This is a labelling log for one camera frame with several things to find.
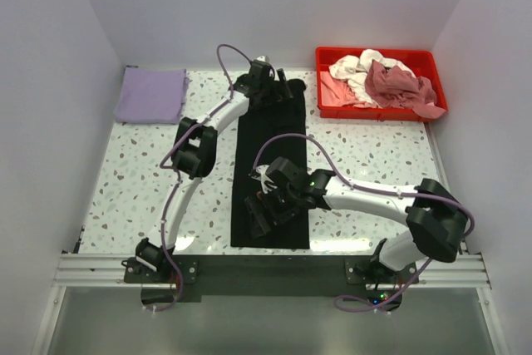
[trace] purple towel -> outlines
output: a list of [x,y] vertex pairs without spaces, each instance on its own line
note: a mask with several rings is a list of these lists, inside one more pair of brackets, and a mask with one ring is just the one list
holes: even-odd
[[115,119],[132,124],[177,124],[188,85],[186,70],[147,71],[128,67]]

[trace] glass panel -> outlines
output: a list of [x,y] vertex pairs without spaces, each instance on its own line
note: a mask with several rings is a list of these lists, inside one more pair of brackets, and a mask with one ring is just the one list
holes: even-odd
[[137,288],[67,290],[50,350],[84,354],[493,354],[474,289],[411,289],[391,317],[330,298],[204,297],[157,313]]

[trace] speckled tabletop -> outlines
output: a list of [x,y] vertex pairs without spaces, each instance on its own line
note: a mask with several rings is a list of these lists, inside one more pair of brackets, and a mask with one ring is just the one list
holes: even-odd
[[[236,78],[243,71],[231,73]],[[190,86],[184,116],[199,116],[227,91],[221,71],[189,71]],[[419,122],[331,120],[319,116],[316,74],[287,71],[303,79],[306,90],[307,134],[329,152],[337,167],[353,179],[408,185],[424,177],[438,179],[436,163]],[[220,136],[214,170],[193,195],[175,243],[182,254],[293,254],[290,249],[232,248],[230,239],[231,182],[238,122]],[[80,253],[132,254],[150,229],[175,174],[158,163],[173,145],[176,126],[115,124],[91,206],[85,219]],[[328,168],[310,142],[308,166]],[[299,254],[371,254],[384,237],[405,227],[353,211],[312,210],[310,249]]]

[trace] black fabric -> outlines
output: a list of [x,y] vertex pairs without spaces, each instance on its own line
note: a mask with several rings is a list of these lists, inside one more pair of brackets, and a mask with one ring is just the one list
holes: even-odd
[[[283,133],[305,135],[305,84],[299,79],[288,81],[293,99],[263,110],[249,111],[239,118],[236,160],[231,210],[231,246],[267,249],[308,249],[308,212],[297,215],[272,232],[252,239],[249,214],[244,199],[260,190],[260,183],[249,177],[260,147]],[[277,157],[286,157],[295,165],[307,167],[307,143],[301,138],[288,137],[270,144],[260,158],[260,165],[270,164]]]

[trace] red tray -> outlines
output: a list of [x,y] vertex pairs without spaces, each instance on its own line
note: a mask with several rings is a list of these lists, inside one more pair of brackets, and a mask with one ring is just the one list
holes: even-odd
[[[367,48],[374,47],[318,47],[316,49],[316,79],[318,80],[318,109],[322,118],[349,118],[358,120],[394,120],[394,121],[434,121],[430,118],[418,116],[414,111],[404,108],[356,108],[353,106],[332,107],[322,104],[322,82],[319,72],[328,71],[329,66],[340,58],[352,55],[359,57]],[[440,78],[434,58],[425,50],[375,49],[384,57],[395,58],[405,63],[414,71],[416,76],[426,76],[431,80],[432,88],[436,92],[436,105],[445,110],[446,97],[441,88]]]

